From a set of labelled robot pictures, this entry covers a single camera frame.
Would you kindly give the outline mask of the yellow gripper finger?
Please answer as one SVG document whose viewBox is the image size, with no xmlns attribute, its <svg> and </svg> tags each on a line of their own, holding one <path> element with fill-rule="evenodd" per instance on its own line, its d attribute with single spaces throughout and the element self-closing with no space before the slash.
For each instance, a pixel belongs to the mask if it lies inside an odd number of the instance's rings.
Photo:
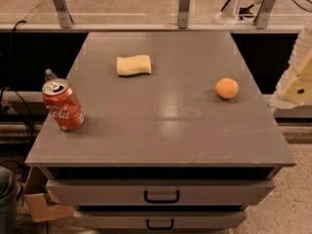
<svg viewBox="0 0 312 234">
<path fill-rule="evenodd" d="M 281 92 L 280 99 L 291 103 L 306 103 L 312 99 L 312 50 L 295 70 L 294 77 Z"/>
</svg>

